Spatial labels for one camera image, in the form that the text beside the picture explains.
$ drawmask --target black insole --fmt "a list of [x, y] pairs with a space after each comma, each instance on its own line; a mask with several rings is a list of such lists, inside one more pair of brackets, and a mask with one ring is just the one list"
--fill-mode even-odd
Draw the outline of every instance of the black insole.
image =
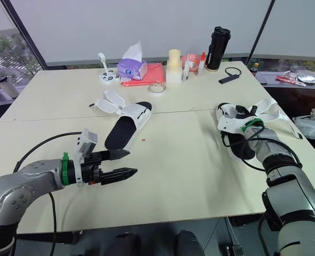
[[[228, 133], [227, 137], [229, 139], [230, 144], [245, 140], [242, 134]], [[238, 158], [240, 158], [239, 153], [240, 153], [241, 147], [242, 147], [242, 144], [238, 144], [236, 146], [231, 147], [232, 153], [234, 153], [234, 155]], [[255, 157], [255, 152], [249, 147], [249, 145], [247, 145], [243, 151], [243, 158], [245, 160], [250, 160], [250, 159], [253, 159], [254, 157]]]
[[[152, 105], [149, 102], [138, 102], [141, 106], [152, 110]], [[108, 150], [123, 149], [136, 132], [136, 126], [133, 119], [129, 116], [122, 116], [111, 130], [105, 140], [105, 147]]]

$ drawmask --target floor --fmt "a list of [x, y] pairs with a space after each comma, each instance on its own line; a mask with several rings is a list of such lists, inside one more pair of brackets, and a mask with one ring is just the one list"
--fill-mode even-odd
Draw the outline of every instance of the floor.
[[[257, 225], [258, 223], [254, 222], [241, 228], [233, 228], [245, 256], [264, 255], [257, 234]], [[231, 229], [226, 226], [225, 218], [215, 218], [88, 230], [83, 232], [76, 245], [57, 244], [54, 255], [101, 256], [116, 235], [130, 231], [141, 237], [141, 255], [173, 256], [173, 238], [183, 229], [196, 235], [206, 256], [221, 255], [218, 243], [230, 243], [230, 235], [235, 244], [235, 238], [231, 231], [229, 234]], [[278, 233], [271, 232], [266, 223], [263, 225], [262, 233], [269, 252], [273, 255], [277, 249]], [[46, 256], [50, 254], [50, 250], [51, 243], [18, 240], [15, 255]]]

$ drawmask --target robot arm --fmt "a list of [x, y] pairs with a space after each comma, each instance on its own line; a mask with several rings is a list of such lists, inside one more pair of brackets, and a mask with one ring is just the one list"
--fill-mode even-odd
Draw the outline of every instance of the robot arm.
[[103, 173], [99, 165], [105, 160], [120, 159], [126, 150], [92, 153], [97, 135], [84, 130], [78, 138], [73, 160], [67, 153], [63, 159], [40, 160], [30, 163], [16, 173], [0, 177], [0, 255], [8, 255], [14, 234], [27, 207], [38, 197], [77, 183], [102, 185], [127, 179], [137, 169], [121, 168]]
[[285, 146], [264, 140], [280, 141], [274, 131], [263, 128], [263, 121], [254, 116], [256, 108], [250, 114], [242, 109], [245, 108], [219, 105], [218, 128], [242, 134], [245, 139], [253, 136], [248, 146], [267, 175], [268, 189], [262, 193], [262, 200], [268, 223], [281, 229], [279, 255], [315, 255], [315, 189]]

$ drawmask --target white container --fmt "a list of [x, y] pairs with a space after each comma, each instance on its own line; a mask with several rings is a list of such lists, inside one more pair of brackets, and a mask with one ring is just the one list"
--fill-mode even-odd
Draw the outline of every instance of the white container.
[[183, 76], [183, 65], [180, 60], [181, 51], [172, 49], [168, 51], [166, 66], [166, 84], [181, 84]]
[[179, 61], [179, 67], [170, 67], [169, 60], [166, 67], [166, 85], [181, 84], [183, 76], [182, 62]]
[[18, 90], [6, 76], [0, 76], [0, 88], [3, 89], [13, 99], [19, 96]]

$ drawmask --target bottle cap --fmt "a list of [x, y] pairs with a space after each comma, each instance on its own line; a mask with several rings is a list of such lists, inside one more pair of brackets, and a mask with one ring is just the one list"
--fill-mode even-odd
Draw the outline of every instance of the bottle cap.
[[6, 76], [0, 76], [0, 83], [6, 82], [7, 79], [8, 78]]

